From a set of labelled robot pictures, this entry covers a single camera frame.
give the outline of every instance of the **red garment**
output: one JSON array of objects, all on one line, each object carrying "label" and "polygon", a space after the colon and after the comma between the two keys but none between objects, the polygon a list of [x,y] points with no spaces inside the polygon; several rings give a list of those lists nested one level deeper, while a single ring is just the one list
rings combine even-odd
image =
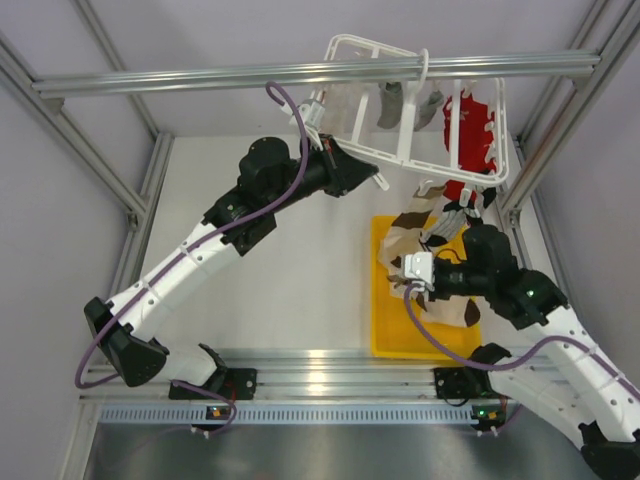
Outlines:
[{"label": "red garment", "polygon": [[[451,130],[451,109],[449,105],[453,102],[449,97],[444,104],[444,145],[449,151],[449,132]],[[485,163],[484,159],[487,151],[493,142],[493,132],[485,131],[487,123],[494,121],[495,115],[492,112],[489,118],[489,107],[484,103],[476,102],[473,95],[467,98],[460,97],[460,138],[458,147],[458,164],[463,170],[468,172],[483,173],[487,170],[496,170],[494,160]],[[444,196],[450,200],[460,200],[460,193],[464,188],[464,183],[457,180],[449,180],[445,184]],[[476,201],[476,192],[472,192],[470,203]]]}]

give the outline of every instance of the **yellow tray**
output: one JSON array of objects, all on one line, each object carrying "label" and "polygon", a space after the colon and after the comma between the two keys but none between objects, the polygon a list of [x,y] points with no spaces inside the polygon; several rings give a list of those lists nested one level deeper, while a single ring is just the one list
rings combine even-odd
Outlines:
[{"label": "yellow tray", "polygon": [[[376,357],[419,358],[446,365],[455,364],[422,336],[409,319],[403,300],[392,297],[389,293],[388,271],[378,263],[377,256],[380,242],[394,218],[377,216],[371,222],[371,351]],[[430,218],[427,228],[434,221]],[[442,248],[452,248],[460,258],[466,258],[462,233]],[[455,261],[451,252],[443,252],[440,256]],[[420,318],[420,307],[415,301],[412,304],[413,311]],[[425,322],[424,325],[440,343],[463,357],[469,357],[482,342],[478,324],[468,328],[430,322]]]}]

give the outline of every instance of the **gray sock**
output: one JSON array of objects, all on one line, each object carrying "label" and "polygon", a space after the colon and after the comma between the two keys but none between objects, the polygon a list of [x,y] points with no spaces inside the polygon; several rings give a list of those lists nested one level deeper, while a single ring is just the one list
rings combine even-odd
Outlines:
[{"label": "gray sock", "polygon": [[418,130],[422,130],[424,127],[431,123],[433,117],[438,111],[438,107],[440,107],[444,103],[444,95],[440,90],[434,90],[429,95],[422,105],[420,105],[420,110],[418,111],[418,120],[416,121],[415,127],[413,127],[413,131],[417,132]]},{"label": "gray sock", "polygon": [[402,116],[402,83],[387,82],[381,83],[379,86],[382,111],[378,119],[378,126],[389,130],[400,123]]}]

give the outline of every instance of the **purple cable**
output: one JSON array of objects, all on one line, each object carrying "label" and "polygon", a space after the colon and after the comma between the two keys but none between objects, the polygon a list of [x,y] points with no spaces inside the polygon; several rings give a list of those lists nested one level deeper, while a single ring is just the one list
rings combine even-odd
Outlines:
[{"label": "purple cable", "polygon": [[[500,365],[491,365],[487,363],[480,363],[480,362],[475,362],[473,360],[469,360],[467,358],[461,357],[455,352],[452,352],[447,347],[445,347],[440,342],[438,342],[438,340],[436,340],[435,337],[431,335],[426,328],[424,328],[424,325],[422,325],[422,322],[418,319],[418,317],[416,317],[416,314],[413,313],[413,308],[411,307],[411,292],[416,287],[418,287],[418,284],[415,284],[415,283],[411,284],[407,287],[407,289],[404,292],[404,306],[407,309],[409,318],[411,318],[411,321],[416,326],[416,328],[420,330],[420,333],[422,333],[422,335],[424,335],[424,337],[427,340],[429,340],[429,342],[434,347],[436,347],[440,352],[444,353],[447,357],[455,360],[458,363],[461,363],[465,367],[471,367],[477,370],[483,370],[485,372],[504,372],[506,370],[513,370],[514,368],[520,367],[525,363],[527,363],[531,359],[531,357],[533,357],[536,353],[538,353],[538,351],[542,347],[544,347],[545,345],[551,342],[564,342],[569,345],[573,345],[574,347],[578,348],[580,351],[584,353],[590,352],[589,347],[587,347],[584,343],[579,342],[574,338],[565,337],[562,335],[549,335],[548,337],[543,338],[538,343],[536,343],[533,347],[531,347],[531,349],[527,353],[525,353],[522,357],[510,363],[502,363]],[[611,375],[613,378],[618,377],[619,372],[615,368],[613,368],[611,365],[609,365],[602,357],[600,357],[595,353],[591,354],[591,356],[595,360],[595,362],[598,365],[600,365],[609,375]],[[631,382],[629,382],[625,378],[618,378],[618,382],[620,383],[620,385],[622,385],[622,387],[627,392],[629,392],[629,394],[632,397],[634,397],[637,401],[640,402],[640,392],[636,390],[636,388],[631,384]]]},{"label": "purple cable", "polygon": [[[230,230],[232,228],[235,228],[235,227],[237,227],[239,225],[243,225],[243,224],[245,224],[247,222],[255,220],[256,218],[264,215],[265,213],[269,213],[269,212],[275,210],[280,205],[282,205],[284,202],[286,202],[287,199],[291,195],[293,195],[293,192],[296,191],[296,189],[298,188],[298,186],[302,182],[302,177],[304,176],[304,173],[305,173],[305,171],[307,169],[307,163],[308,163],[308,160],[309,160],[309,142],[308,142],[308,138],[307,138],[307,132],[306,132],[306,130],[304,128],[304,122],[302,120],[302,117],[300,116],[300,112],[298,111],[298,108],[296,107],[296,103],[289,96],[289,94],[285,91],[285,89],[282,88],[282,86],[280,86],[276,82],[271,82],[270,81],[270,82],[267,82],[265,88],[267,90],[267,94],[269,95],[269,97],[271,97],[279,105],[284,105],[284,102],[287,102],[289,107],[291,107],[291,110],[293,111],[293,116],[295,117],[296,123],[298,124],[298,129],[300,130],[300,139],[301,139],[300,143],[302,145],[302,155],[301,155],[301,159],[300,159],[300,168],[298,169],[298,173],[296,175],[296,178],[294,179],[293,183],[289,186],[287,191],[284,192],[282,194],[282,196],[280,196],[279,198],[274,200],[272,203],[270,203],[266,207],[263,207],[260,210],[254,212],[254,213],[252,213],[250,215],[247,215],[246,217],[239,218],[238,220],[236,220],[236,221],[234,221],[232,223],[224,225],[224,226],[214,230],[213,232],[210,232],[210,233],[202,236],[201,238],[199,238],[198,240],[196,240],[194,243],[192,243],[191,245],[189,245],[187,247],[187,252],[192,252],[196,248],[200,247],[204,242],[206,242],[207,240],[212,239],[213,237],[215,237],[217,235],[221,235],[224,232],[226,232],[226,231],[228,231],[228,230]],[[284,101],[282,99],[277,98],[272,90],[276,90],[282,96]],[[167,263],[167,265],[164,266],[164,268],[162,270],[160,270],[149,281],[149,286],[153,286],[156,283],[158,283],[158,281],[162,277],[164,277],[173,267],[175,267],[180,262],[180,260],[182,260],[185,256],[186,255],[184,253],[180,253],[180,254],[176,255],[169,263]],[[107,324],[102,328],[102,330],[100,330],[100,332],[98,332],[98,334],[91,341],[91,344],[89,345],[89,347],[85,351],[84,355],[80,359],[80,364],[78,365],[78,368],[76,369],[74,382],[75,382],[75,385],[76,385],[77,388],[79,388],[81,390],[85,390],[85,389],[88,389],[88,388],[97,387],[98,385],[102,385],[102,384],[107,383],[107,382],[113,380],[114,378],[118,377],[118,374],[114,373],[113,375],[108,375],[108,376],[106,376],[104,378],[101,378],[100,380],[96,380],[95,382],[83,383],[83,381],[82,381],[82,375],[83,375],[84,370],[85,370],[85,368],[87,366],[87,363],[89,363],[89,358],[91,357],[91,354],[93,353],[93,351],[97,348],[97,346],[100,344],[102,339],[106,336],[106,334],[109,332],[109,330],[111,330],[111,328],[116,324],[116,322],[118,322],[118,320],[120,320],[120,318],[125,313],[127,313],[131,308],[133,308],[133,306],[136,305],[142,299],[142,297],[144,297],[146,292],[147,292],[147,290],[145,288],[141,288],[140,291],[131,300],[129,300],[122,307],[122,309],[120,311],[118,311],[113,316],[113,318],[111,318],[111,320],[109,320],[107,322]]]},{"label": "purple cable", "polygon": [[[183,382],[181,380],[173,380],[171,383],[173,383],[176,387],[181,387],[181,388],[185,388],[187,390],[191,390],[192,392],[198,393],[200,395],[203,396],[207,396],[210,397],[214,400],[218,400],[222,403],[225,403],[229,406],[229,408],[231,409],[231,415],[229,416],[229,419],[227,420],[227,422],[220,427],[217,430],[212,430],[209,433],[209,436],[213,436],[213,435],[220,435],[222,432],[224,432],[225,430],[228,430],[229,427],[231,426],[231,424],[233,423],[233,421],[236,419],[236,416],[238,415],[238,408],[235,406],[235,404],[229,400],[227,400],[226,398],[224,398],[221,395],[218,395],[216,393],[213,392],[209,392],[207,390],[204,390],[202,388],[198,388],[195,387],[187,382]],[[191,427],[187,426],[187,425],[178,425],[178,426],[174,426],[174,427],[169,427],[169,428],[165,428],[164,430],[160,430],[158,433],[154,434],[154,435],[150,435],[148,438],[146,438],[145,440],[143,440],[142,442],[140,442],[138,445],[136,445],[129,453],[127,453],[127,455],[120,459],[118,462],[111,463],[111,465],[106,466],[103,465],[103,468],[105,468],[106,470],[112,472],[114,470],[118,470],[120,467],[122,467],[122,465],[126,462],[128,462],[133,456],[137,455],[142,449],[144,449],[147,445],[155,442],[156,440],[158,440],[158,438],[163,437],[164,435],[168,434],[168,433],[173,433],[173,432],[177,432],[180,430],[191,430]]]}]

